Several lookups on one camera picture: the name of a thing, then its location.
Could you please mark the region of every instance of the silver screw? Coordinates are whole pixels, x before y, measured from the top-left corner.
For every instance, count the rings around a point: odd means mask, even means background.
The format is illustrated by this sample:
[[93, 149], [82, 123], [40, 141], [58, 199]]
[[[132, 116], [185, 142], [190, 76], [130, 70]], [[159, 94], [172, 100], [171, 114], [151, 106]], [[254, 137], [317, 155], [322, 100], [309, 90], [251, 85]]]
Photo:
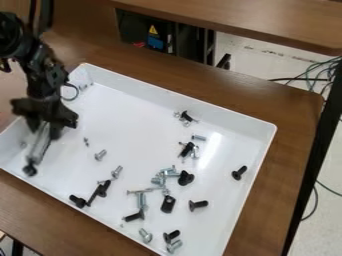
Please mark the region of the silver screw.
[[148, 244], [148, 243], [151, 242], [152, 239], [153, 239], [153, 235], [152, 235], [151, 233], [147, 233], [147, 231], [146, 231], [145, 229], [143, 229], [143, 228], [141, 228], [141, 229], [139, 230], [139, 234], [140, 234], [141, 237], [143, 238], [143, 242], [144, 242], [145, 244]]
[[136, 195], [137, 195], [138, 209], [143, 209], [144, 211], [147, 211], [148, 206], [146, 204], [146, 195], [145, 195], [145, 193], [138, 193]]
[[96, 161], [102, 161], [103, 157], [107, 155], [107, 150], [102, 150], [100, 153], [95, 154]]
[[[112, 174], [112, 178], [110, 179], [110, 181], [114, 181], [114, 180], [117, 180], [119, 178], [119, 175], [121, 173], [121, 171], [123, 170], [123, 167], [121, 165], [119, 165], [115, 171], [112, 171], [111, 174]], [[101, 180], [101, 181], [98, 181], [97, 184], [102, 184], [102, 183], [105, 183], [107, 180]]]
[[171, 244], [167, 244], [166, 250], [169, 253], [173, 254], [175, 252], [175, 250], [177, 250], [182, 245], [183, 245], [183, 242], [181, 240], [177, 240], [176, 242], [173, 242]]
[[191, 139], [192, 139], [192, 140], [207, 141], [207, 138], [206, 138], [206, 137], [200, 136], [200, 135], [196, 135], [196, 134], [193, 134], [193, 135], [191, 136]]

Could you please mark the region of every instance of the metal rod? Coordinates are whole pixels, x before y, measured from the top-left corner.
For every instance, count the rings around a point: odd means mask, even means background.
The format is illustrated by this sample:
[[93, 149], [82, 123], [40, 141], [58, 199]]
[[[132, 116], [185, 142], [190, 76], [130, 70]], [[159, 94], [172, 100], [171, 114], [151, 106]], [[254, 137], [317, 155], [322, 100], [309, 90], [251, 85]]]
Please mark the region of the metal rod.
[[292, 215], [282, 255], [286, 256], [302, 219], [311, 191], [323, 165], [330, 143], [342, 114], [342, 60], [336, 68], [336, 77], [318, 122], [316, 136], [311, 148], [297, 203]]

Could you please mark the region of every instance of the tiled floor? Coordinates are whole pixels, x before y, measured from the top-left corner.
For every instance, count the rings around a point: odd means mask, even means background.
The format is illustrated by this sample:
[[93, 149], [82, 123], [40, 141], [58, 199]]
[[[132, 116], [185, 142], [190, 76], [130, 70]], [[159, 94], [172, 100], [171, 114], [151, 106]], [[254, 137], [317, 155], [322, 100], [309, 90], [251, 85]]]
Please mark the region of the tiled floor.
[[[232, 54], [231, 69], [233, 71], [264, 79], [293, 77], [302, 73], [312, 61], [329, 59], [328, 56], [218, 33], [216, 60], [219, 60], [224, 53]], [[4, 81], [4, 77], [1, 76], [1, 84]], [[292, 83], [291, 86], [306, 89], [304, 82]], [[318, 85], [317, 91], [320, 91], [322, 87], [323, 84]], [[12, 89], [13, 92], [17, 92], [18, 89], [22, 92], [24, 88]], [[319, 180], [342, 193], [342, 172], [339, 169], [342, 164], [341, 142], [342, 124], [336, 132]], [[318, 209], [310, 219], [301, 223], [290, 256], [342, 255], [342, 243], [340, 242], [342, 238], [342, 221], [340, 221], [342, 198], [322, 189], [319, 185], [316, 187], [319, 193]], [[309, 202], [307, 212], [312, 209], [312, 206], [313, 198]], [[6, 255], [10, 255], [11, 239], [5, 238], [0, 243], [0, 247], [3, 248]], [[36, 254], [25, 250], [24, 256], [31, 255]]]

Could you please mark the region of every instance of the screw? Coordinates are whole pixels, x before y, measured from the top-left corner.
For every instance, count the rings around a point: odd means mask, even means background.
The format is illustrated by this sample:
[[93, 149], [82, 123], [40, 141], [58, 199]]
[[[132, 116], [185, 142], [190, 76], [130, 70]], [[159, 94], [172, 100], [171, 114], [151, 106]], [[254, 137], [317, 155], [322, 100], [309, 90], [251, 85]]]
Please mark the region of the screw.
[[233, 171], [233, 172], [232, 172], [232, 176], [233, 176], [233, 178], [236, 179], [236, 180], [241, 180], [241, 175], [242, 175], [245, 171], [247, 171], [247, 166], [244, 165], [244, 166], [242, 166], [239, 170]]
[[146, 195], [145, 193], [139, 193], [137, 195], [137, 203], [138, 203], [138, 209], [142, 209], [146, 211], [148, 209], [148, 206], [146, 204]]
[[71, 195], [69, 196], [70, 201], [74, 202], [78, 208], [83, 208], [86, 206], [87, 202], [83, 198]]
[[126, 222], [130, 222], [130, 221], [137, 220], [137, 219], [142, 219], [142, 220], [145, 219], [145, 214], [142, 209], [140, 209], [139, 212], [136, 214], [132, 214], [123, 218], [123, 220]]
[[143, 242], [145, 244], [148, 244], [149, 242], [152, 241], [153, 239], [153, 235], [151, 233], [147, 233], [145, 229], [141, 228], [139, 230], [139, 234], [141, 235], [141, 237], [143, 238]]
[[89, 147], [89, 140], [88, 138], [83, 138], [84, 144], [86, 144], [87, 147]]
[[182, 245], [183, 245], [183, 242], [181, 240], [177, 240], [176, 242], [172, 244], [167, 244], [166, 249], [169, 253], [173, 254], [175, 250], [177, 250]]
[[200, 135], [196, 135], [196, 134], [193, 134], [193, 135], [191, 136], [191, 139], [192, 139], [192, 140], [207, 141], [207, 138], [206, 138], [206, 137], [200, 136]]
[[164, 233], [163, 237], [164, 237], [164, 240], [167, 244], [171, 244], [172, 239], [176, 238], [179, 235], [180, 235], [180, 231], [175, 230], [175, 231], [171, 232], [170, 234]]
[[107, 155], [107, 150], [102, 150], [100, 153], [95, 154], [96, 161], [101, 161], [102, 158]]
[[208, 201], [200, 201], [194, 203], [193, 201], [189, 201], [189, 209], [193, 212], [196, 208], [207, 207], [209, 205]]

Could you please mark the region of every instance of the wire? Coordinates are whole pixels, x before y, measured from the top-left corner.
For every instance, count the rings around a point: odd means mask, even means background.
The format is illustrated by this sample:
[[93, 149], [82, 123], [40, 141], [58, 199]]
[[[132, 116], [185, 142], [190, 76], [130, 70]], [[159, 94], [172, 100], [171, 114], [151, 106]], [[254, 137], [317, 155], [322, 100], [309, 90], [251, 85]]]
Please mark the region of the wire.
[[305, 221], [305, 220], [309, 219], [316, 212], [317, 206], [318, 206], [318, 192], [317, 192], [317, 189], [315, 186], [314, 186], [314, 195], [315, 195], [314, 207], [312, 208], [311, 212], [307, 216], [305, 216], [301, 219], [301, 221]]
[[328, 190], [329, 192], [335, 194], [336, 196], [342, 197], [341, 193], [336, 192], [335, 190], [332, 190], [331, 188], [327, 187], [326, 185], [324, 185], [322, 182], [320, 182], [319, 180], [316, 180], [316, 182], [321, 185], [323, 188], [325, 188], [326, 190]]
[[329, 79], [324, 79], [324, 78], [275, 78], [275, 79], [270, 79], [268, 81], [273, 81], [273, 82], [276, 82], [276, 81], [286, 81], [286, 80], [291, 80], [291, 81], [307, 81], [307, 80], [310, 80], [310, 81], [323, 81], [323, 82], [327, 82], [329, 81]]
[[77, 99], [78, 95], [80, 94], [80, 90], [73, 84], [69, 84], [69, 83], [66, 83], [66, 84], [63, 84], [62, 86], [66, 86], [66, 87], [70, 87], [70, 88], [74, 88], [75, 91], [76, 91], [76, 95], [72, 98], [65, 98], [63, 96], [61, 96], [61, 98], [65, 101], [74, 101]]

